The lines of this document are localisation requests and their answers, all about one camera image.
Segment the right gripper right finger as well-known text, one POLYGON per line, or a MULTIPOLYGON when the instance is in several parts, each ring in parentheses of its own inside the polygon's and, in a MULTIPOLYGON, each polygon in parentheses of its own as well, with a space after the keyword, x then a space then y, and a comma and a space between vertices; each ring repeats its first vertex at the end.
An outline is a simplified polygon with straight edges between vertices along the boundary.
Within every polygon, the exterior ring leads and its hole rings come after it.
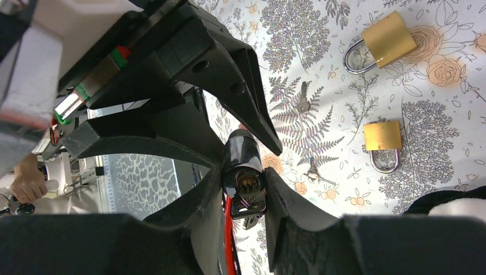
POLYGON ((484 274, 485 223, 466 217, 337 218, 264 172, 274 274, 484 274))

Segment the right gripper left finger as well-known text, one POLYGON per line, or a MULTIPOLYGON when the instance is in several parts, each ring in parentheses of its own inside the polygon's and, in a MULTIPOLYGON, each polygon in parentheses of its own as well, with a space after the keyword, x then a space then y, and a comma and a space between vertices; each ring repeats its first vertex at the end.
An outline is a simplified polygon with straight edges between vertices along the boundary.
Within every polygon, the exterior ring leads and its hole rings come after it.
POLYGON ((221 170, 163 209, 1 218, 2 274, 216 274, 221 170))

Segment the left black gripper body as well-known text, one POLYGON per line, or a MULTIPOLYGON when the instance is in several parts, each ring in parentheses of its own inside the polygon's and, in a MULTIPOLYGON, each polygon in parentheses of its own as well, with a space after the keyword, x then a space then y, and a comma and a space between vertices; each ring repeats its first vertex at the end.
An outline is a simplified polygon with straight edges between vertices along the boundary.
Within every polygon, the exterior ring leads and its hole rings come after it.
POLYGON ((86 96, 85 106, 100 109, 145 100, 171 108, 186 103, 185 93, 165 80, 150 55, 181 32, 176 13, 191 7, 204 19, 212 14, 191 1, 134 1, 142 11, 127 11, 59 80, 58 92, 86 96))

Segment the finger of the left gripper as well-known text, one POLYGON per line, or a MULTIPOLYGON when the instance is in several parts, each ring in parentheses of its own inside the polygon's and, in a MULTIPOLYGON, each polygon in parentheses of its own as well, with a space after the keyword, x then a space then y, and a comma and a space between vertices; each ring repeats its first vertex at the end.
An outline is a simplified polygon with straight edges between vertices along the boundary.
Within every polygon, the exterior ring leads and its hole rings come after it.
POLYGON ((192 103, 137 108, 89 119, 63 141, 76 158, 143 154, 205 167, 220 166, 224 145, 192 103))
POLYGON ((191 17, 157 50, 171 80, 211 93, 275 155, 282 143, 266 109, 258 59, 215 18, 191 17))

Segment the black head lock key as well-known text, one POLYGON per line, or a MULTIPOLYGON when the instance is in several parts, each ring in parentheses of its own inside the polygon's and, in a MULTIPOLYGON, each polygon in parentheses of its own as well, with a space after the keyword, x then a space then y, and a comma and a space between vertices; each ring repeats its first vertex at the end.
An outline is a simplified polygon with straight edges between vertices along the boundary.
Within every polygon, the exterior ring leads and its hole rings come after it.
POLYGON ((255 227, 266 211, 266 196, 263 191, 236 194, 230 204, 231 219, 243 219, 245 230, 255 227))

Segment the red cable lock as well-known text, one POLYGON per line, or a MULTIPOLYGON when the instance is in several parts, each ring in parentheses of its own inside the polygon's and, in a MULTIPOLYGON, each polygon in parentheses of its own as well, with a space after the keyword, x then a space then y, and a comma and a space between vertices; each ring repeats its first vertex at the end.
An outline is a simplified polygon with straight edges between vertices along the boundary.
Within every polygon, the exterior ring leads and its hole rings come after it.
POLYGON ((223 246, 228 274, 241 274, 233 234, 234 220, 230 217, 231 201, 236 194, 265 192, 262 173, 260 152, 252 134, 245 129, 233 131, 225 144, 221 174, 225 194, 223 246))

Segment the small silver key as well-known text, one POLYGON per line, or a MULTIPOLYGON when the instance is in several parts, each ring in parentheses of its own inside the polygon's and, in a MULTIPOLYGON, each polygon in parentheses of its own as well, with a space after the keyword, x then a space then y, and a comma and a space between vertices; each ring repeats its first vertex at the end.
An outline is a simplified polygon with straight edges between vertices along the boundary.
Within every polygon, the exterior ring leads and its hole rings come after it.
POLYGON ((296 109, 299 113, 305 113, 310 110, 310 102, 307 100, 308 83, 306 81, 302 82, 299 102, 296 105, 296 109))

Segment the brass padlock with shackle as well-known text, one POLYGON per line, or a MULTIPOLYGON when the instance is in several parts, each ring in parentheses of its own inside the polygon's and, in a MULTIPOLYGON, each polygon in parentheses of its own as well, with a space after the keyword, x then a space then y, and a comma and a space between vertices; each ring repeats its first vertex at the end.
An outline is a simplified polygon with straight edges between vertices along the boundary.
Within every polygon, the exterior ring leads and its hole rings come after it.
POLYGON ((417 48, 417 44, 397 11, 387 15, 361 33, 361 40, 352 44, 343 56, 343 67, 351 74, 361 74, 383 68, 417 48), (348 62, 356 47, 365 44, 373 62, 362 69, 354 69, 348 62))

